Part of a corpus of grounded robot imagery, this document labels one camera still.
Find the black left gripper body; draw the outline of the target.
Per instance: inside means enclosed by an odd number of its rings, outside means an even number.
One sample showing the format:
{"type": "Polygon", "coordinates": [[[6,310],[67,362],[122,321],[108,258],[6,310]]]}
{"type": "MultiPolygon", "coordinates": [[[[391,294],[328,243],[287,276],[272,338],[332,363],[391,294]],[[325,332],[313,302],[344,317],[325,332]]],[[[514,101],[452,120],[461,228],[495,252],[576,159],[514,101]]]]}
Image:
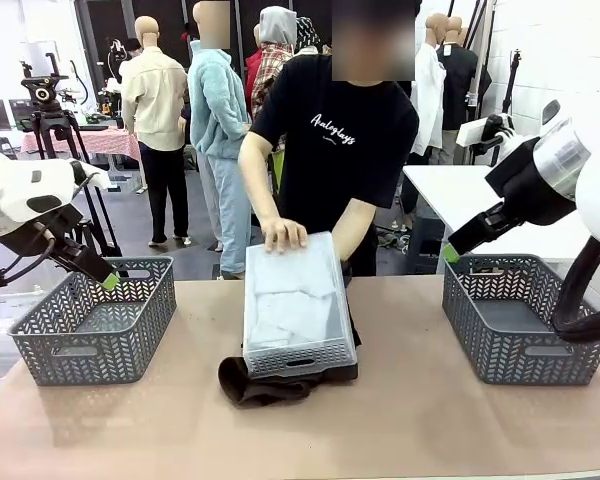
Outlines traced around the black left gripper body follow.
{"type": "Polygon", "coordinates": [[[66,205],[32,219],[2,237],[2,245],[19,259],[31,258],[37,266],[53,260],[66,270],[81,270],[87,247],[75,241],[73,235],[83,220],[73,205],[66,205]]]}

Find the person's right hand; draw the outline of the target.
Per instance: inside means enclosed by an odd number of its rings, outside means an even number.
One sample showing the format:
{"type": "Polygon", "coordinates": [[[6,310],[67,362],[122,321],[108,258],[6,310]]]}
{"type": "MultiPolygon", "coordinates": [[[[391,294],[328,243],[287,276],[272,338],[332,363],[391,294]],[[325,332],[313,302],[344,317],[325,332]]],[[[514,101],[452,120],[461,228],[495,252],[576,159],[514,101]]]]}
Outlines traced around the person's right hand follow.
{"type": "Polygon", "coordinates": [[[260,224],[265,249],[268,252],[284,252],[308,245],[308,233],[305,227],[295,221],[272,217],[261,220],[260,224]]]}

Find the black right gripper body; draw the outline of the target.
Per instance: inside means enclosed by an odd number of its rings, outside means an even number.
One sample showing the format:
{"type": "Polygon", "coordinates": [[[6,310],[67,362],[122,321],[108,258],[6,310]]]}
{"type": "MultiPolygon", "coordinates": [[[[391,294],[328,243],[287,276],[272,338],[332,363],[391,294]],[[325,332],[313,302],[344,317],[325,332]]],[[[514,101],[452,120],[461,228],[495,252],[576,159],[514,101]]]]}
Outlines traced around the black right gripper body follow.
{"type": "Polygon", "coordinates": [[[525,223],[548,226],[574,212],[576,204],[551,188],[513,189],[502,201],[481,214],[489,232],[504,234],[525,223]]]}

